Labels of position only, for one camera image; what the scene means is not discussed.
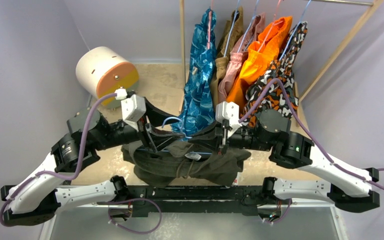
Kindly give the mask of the light blue hanger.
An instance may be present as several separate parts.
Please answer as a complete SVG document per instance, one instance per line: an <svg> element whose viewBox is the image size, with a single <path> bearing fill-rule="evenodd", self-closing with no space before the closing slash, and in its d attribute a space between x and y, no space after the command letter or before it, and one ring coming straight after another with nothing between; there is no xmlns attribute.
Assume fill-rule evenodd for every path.
<svg viewBox="0 0 384 240"><path fill-rule="evenodd" d="M180 122L180 123L181 123L181 127L184 126L184 121L183 121L182 119L180 119L180 118L178 118L178 117L176 117L176 116L172 116L172 117L167 117L167 118L163 121L163 123L162 123L162 125L161 125L161 128L162 128L162 129L164 128L164 126L166 125L166 123L167 123L168 120L176 120L177 122ZM182 133L182 134L184 135L184 138L182 138L181 140L189 140L189 139L191 139L191 137L188 136L183 130L181 130L180 133ZM138 148L137 150L138 150L138 151L146 151L146 152L149 152L149 151L150 151L150 150L145 149L145 148L143 148L143 147L140 147L140 148ZM200 154L200 155L211 155L210 152L203 152L203 151L192 151L191 153L193 153L193 154Z"/></svg>

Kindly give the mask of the olive green shorts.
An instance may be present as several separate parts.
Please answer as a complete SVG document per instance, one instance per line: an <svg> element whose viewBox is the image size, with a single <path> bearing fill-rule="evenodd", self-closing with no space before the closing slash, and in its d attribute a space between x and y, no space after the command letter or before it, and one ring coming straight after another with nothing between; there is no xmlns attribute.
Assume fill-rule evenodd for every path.
<svg viewBox="0 0 384 240"><path fill-rule="evenodd" d="M150 186L164 188L176 178L205 179L216 185L230 186L251 153L230 148L225 154L184 141L176 141L160 152L146 151L136 141L121 147L123 159L134 164L134 174Z"/></svg>

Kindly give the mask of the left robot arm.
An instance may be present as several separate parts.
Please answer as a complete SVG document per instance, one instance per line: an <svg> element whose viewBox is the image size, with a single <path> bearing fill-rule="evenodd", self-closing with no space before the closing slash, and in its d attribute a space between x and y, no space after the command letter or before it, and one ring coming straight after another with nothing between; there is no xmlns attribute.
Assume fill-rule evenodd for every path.
<svg viewBox="0 0 384 240"><path fill-rule="evenodd" d="M114 97L121 103L121 120L109 123L97 105L77 113L67 121L69 132L51 148L39 167L21 183L1 188L3 226L39 225L66 209L89 203L124 204L129 201L129 190L121 176L77 188L61 189L60 185L99 161L98 151L138 142L156 153L184 138L183 133L160 129L173 115L146 98L132 93Z"/></svg>

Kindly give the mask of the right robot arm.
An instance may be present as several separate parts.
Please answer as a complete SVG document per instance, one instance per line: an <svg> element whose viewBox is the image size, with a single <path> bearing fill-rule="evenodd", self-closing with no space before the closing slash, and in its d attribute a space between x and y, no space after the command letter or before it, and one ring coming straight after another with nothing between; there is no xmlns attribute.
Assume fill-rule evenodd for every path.
<svg viewBox="0 0 384 240"><path fill-rule="evenodd" d="M275 110L257 114L254 127L233 130L227 121L213 123L192 135L190 143L225 154L228 149L270 152L269 160L285 169L300 170L317 180L284 180L266 177L259 193L248 193L243 205L264 205L293 198L320 200L351 212L363 213L380 206L380 195L369 181L377 182L377 169L360 169L324 155L308 137L291 131L291 121Z"/></svg>

